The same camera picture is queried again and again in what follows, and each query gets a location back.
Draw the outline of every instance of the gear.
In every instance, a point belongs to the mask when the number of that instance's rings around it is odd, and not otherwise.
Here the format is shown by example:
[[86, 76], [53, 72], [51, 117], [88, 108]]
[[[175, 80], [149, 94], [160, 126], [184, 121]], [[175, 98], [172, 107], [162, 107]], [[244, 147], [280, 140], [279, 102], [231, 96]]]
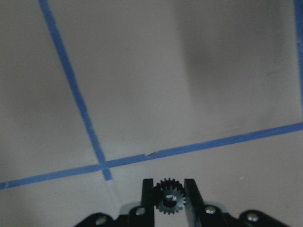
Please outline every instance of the gear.
[[182, 184], [175, 179], [164, 179], [154, 187], [155, 206], [164, 214], [182, 210], [185, 204], [185, 191]]

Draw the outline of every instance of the white floor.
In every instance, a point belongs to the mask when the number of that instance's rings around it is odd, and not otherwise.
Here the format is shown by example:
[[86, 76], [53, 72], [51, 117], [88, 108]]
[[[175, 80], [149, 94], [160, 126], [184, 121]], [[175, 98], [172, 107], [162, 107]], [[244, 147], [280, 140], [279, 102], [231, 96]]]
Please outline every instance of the white floor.
[[[290, 0], [50, 0], [106, 160], [302, 121]], [[0, 3], [0, 182], [97, 164], [38, 1]], [[116, 217], [144, 178], [303, 223], [302, 132], [0, 190], [0, 226]], [[156, 226], [187, 226], [157, 213]]]

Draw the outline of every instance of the silver screw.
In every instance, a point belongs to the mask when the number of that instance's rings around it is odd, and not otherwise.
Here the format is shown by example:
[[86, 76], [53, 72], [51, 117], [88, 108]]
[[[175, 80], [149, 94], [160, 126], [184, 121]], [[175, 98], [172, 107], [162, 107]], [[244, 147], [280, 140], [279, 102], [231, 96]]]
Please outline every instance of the silver screw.
[[145, 208], [144, 207], [137, 208], [136, 215], [140, 216], [140, 215], [143, 215], [143, 214], [145, 214]]
[[205, 212], [207, 214], [214, 214], [216, 212], [216, 208], [213, 206], [207, 206], [205, 207]]
[[259, 217], [255, 213], [248, 213], [246, 217], [248, 221], [252, 221], [252, 222], [259, 221]]
[[106, 223], [106, 216], [100, 216], [96, 220], [96, 226], [100, 226]]

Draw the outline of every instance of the blue tape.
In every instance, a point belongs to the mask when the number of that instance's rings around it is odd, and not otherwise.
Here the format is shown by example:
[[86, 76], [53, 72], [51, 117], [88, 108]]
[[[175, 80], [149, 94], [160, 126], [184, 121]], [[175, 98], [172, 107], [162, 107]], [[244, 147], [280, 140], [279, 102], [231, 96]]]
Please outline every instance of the blue tape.
[[282, 126], [282, 127], [277, 127], [277, 128], [273, 128], [273, 129], [267, 129], [267, 130], [251, 132], [251, 133], [237, 135], [237, 136], [231, 136], [231, 137], [218, 139], [218, 140], [212, 140], [212, 141], [208, 141], [208, 142], [204, 142], [204, 143], [197, 143], [197, 144], [192, 144], [192, 145], [187, 145], [187, 146], [182, 146], [182, 147], [177, 147], [177, 148], [160, 150], [150, 156], [136, 155], [136, 156], [131, 156], [131, 157], [110, 160], [110, 161], [107, 161], [107, 166], [109, 166], [110, 168], [117, 167], [117, 166], [124, 166], [124, 165], [128, 165], [128, 164], [148, 161], [148, 160], [162, 158], [162, 157], [180, 155], [180, 154], [185, 154], [185, 153], [204, 150], [204, 149], [210, 149], [210, 148], [231, 145], [231, 144], [235, 144], [235, 143], [246, 142], [246, 141], [250, 141], [250, 140], [258, 140], [261, 138], [286, 134], [286, 133], [300, 131], [300, 130], [303, 130], [303, 122], [297, 123], [297, 124], [291, 124], [291, 125], [287, 125], [287, 126]]
[[[58, 30], [56, 22], [55, 22], [55, 19], [52, 15], [52, 12], [51, 12], [50, 7], [48, 5], [48, 1], [47, 0], [39, 0], [39, 4], [40, 4], [40, 8], [43, 12], [44, 18], [46, 20], [48, 30], [51, 34], [52, 39], [53, 39], [53, 43], [54, 43], [54, 45], [56, 47], [56, 50], [57, 50], [57, 53], [59, 55], [61, 64], [63, 66], [64, 72], [65, 72], [65, 75], [66, 75], [66, 78], [67, 78], [67, 80], [70, 84], [73, 96], [76, 100], [76, 103], [77, 103], [77, 106], [79, 108], [81, 117], [84, 121], [86, 131], [89, 135], [90, 142], [91, 142], [91, 144], [92, 144], [92, 146], [95, 150], [95, 153], [96, 153], [96, 156], [98, 158], [99, 163], [104, 163], [105, 164], [105, 156], [104, 156], [103, 151], [101, 149], [101, 146], [99, 144], [98, 138], [95, 134], [92, 122], [91, 122], [89, 114], [88, 114], [87, 107], [85, 105], [84, 99], [83, 99], [83, 97], [81, 95], [81, 92], [79, 90], [74, 71], [71, 67], [70, 60], [69, 60], [67, 52], [64, 48], [63, 41], [61, 39], [59, 30]], [[112, 179], [111, 173], [110, 173], [108, 168], [105, 168], [103, 170], [103, 174], [104, 174], [104, 177], [107, 181]]]
[[79, 167], [79, 168], [75, 168], [75, 169], [62, 170], [62, 171], [53, 172], [53, 173], [49, 173], [49, 174], [30, 176], [30, 177], [23, 178], [23, 179], [0, 183], [0, 190], [18, 187], [18, 186], [22, 186], [22, 185], [30, 184], [30, 183], [49, 181], [49, 180], [67, 177], [67, 176], [92, 173], [95, 171], [102, 170], [103, 168], [104, 168], [104, 165], [97, 164], [97, 165], [92, 165], [92, 166]]
[[299, 58], [301, 104], [303, 107], [303, 0], [295, 0], [294, 9], [297, 27], [297, 48]]

